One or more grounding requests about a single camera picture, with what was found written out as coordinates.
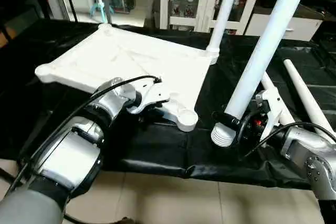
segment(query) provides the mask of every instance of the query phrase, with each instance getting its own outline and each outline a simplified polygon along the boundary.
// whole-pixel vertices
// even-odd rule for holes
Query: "white bracket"
[[[263,101],[267,101],[270,109],[267,112],[267,124],[260,138],[260,141],[262,141],[271,133],[274,126],[279,125],[280,114],[286,105],[276,87],[264,90],[257,94],[256,101],[257,104],[261,104]]]

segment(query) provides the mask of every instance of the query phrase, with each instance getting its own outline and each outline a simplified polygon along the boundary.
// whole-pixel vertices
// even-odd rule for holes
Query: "white pole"
[[[266,29],[247,62],[225,113],[238,119],[242,118],[299,2],[300,0],[277,0]],[[220,123],[215,125],[211,133],[212,140],[220,146],[230,146],[235,135],[235,131]]]
[[[265,72],[263,75],[263,78],[261,79],[261,83],[264,86],[264,89],[271,89],[274,88],[274,84],[272,82],[272,80],[270,79],[270,77],[268,76],[268,74]],[[285,105],[280,117],[279,117],[279,122],[283,125],[289,124],[289,123],[295,123],[295,120],[293,118],[293,116],[290,114],[287,106]]]
[[[322,126],[326,130],[328,130],[331,134],[336,136],[327,118],[324,116],[321,108],[319,107],[318,103],[314,99],[313,95],[310,93],[308,87],[306,86],[305,82],[301,78],[299,72],[296,70],[291,60],[285,60],[283,64],[285,64],[285,67],[290,75],[290,79],[292,80],[296,90],[298,91],[299,97],[309,115],[310,120],[313,123],[318,124],[319,126]],[[324,132],[319,131],[319,130],[316,130],[316,132],[320,136],[327,139],[331,144],[335,143]]]
[[[212,58],[211,64],[215,64],[217,62],[219,56],[219,46],[222,41],[233,2],[234,0],[222,0],[222,3],[220,4],[216,25],[212,32],[209,45],[206,48],[207,55]]]

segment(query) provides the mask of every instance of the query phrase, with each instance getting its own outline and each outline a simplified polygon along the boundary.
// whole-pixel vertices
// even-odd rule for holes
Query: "drawer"
[[[269,15],[265,14],[253,14],[245,35],[262,35],[269,21],[269,17]],[[321,23],[322,20],[318,19],[292,18],[283,38],[310,41]]]

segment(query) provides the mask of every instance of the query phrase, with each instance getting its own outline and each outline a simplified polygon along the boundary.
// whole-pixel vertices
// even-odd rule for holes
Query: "tiled floor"
[[[111,14],[111,19],[113,24],[117,25],[132,25],[143,27],[145,16],[146,16],[145,7],[137,6],[135,9],[131,10],[129,14],[115,13]],[[79,22],[86,23],[101,23],[102,19],[100,12],[95,12],[93,17],[90,17],[89,14],[76,13]],[[69,14],[70,20],[75,21],[72,13]]]
[[[15,172],[15,164],[0,161]],[[0,179],[0,196],[8,185]],[[323,224],[310,191],[102,172],[67,212],[87,222],[130,217],[142,224]]]

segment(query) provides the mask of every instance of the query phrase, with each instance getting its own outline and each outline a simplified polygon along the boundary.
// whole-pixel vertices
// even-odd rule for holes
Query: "black plastic sheet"
[[[148,30],[123,26],[172,42],[205,49],[209,34]],[[96,24],[41,20],[0,49],[0,103],[2,105],[1,158],[17,158],[21,147],[32,151],[89,94],[57,83],[42,84],[34,69],[52,61],[97,29]],[[181,132],[151,113],[142,117],[121,114],[108,133],[104,169],[198,178],[232,183],[309,189],[272,147],[259,150],[244,162],[238,149],[220,148],[210,137],[215,124],[211,113],[229,101],[255,47],[257,37],[225,36],[216,65],[209,68],[197,100],[199,122],[194,131]],[[330,123],[336,126],[336,64],[317,45],[283,40],[268,74],[293,116],[308,121],[304,107],[282,64],[291,59]]]

